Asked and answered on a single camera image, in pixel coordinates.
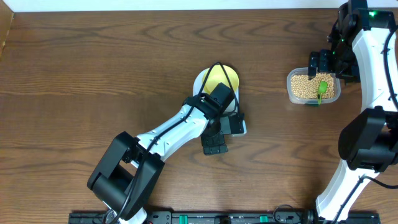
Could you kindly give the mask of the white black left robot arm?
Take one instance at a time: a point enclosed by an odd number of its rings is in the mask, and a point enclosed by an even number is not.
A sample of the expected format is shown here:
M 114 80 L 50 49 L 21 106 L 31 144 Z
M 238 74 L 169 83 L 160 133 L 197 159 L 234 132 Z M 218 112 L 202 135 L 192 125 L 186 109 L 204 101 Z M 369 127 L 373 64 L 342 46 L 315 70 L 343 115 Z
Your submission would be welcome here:
M 245 134 L 238 97 L 219 83 L 211 93 L 189 96 L 180 111 L 157 128 L 135 137 L 121 132 L 87 181 L 108 208 L 103 223 L 144 223 L 147 203 L 165 161 L 184 144 L 200 138 L 206 155 L 227 152 L 226 134 Z

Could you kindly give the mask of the green plastic measuring scoop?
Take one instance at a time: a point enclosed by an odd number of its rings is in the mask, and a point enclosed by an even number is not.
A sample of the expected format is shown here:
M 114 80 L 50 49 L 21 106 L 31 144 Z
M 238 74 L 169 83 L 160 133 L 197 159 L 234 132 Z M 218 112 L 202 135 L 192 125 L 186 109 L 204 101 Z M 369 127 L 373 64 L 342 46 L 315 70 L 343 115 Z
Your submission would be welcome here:
M 322 95 L 326 93 L 327 88 L 328 83 L 326 81 L 321 81 L 317 91 L 317 102 L 319 105 L 322 103 Z

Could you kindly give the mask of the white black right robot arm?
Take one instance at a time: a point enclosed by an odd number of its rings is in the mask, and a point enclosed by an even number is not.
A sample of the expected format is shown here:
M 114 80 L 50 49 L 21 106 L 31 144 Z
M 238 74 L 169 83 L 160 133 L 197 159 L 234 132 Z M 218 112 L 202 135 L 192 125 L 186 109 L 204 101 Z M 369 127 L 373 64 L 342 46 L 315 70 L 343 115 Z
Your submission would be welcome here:
M 308 77 L 332 73 L 361 85 L 361 112 L 340 133 L 340 162 L 317 197 L 306 223 L 346 223 L 349 210 L 369 182 L 397 164 L 397 24 L 394 13 L 349 0 L 338 9 L 328 41 L 312 52 Z

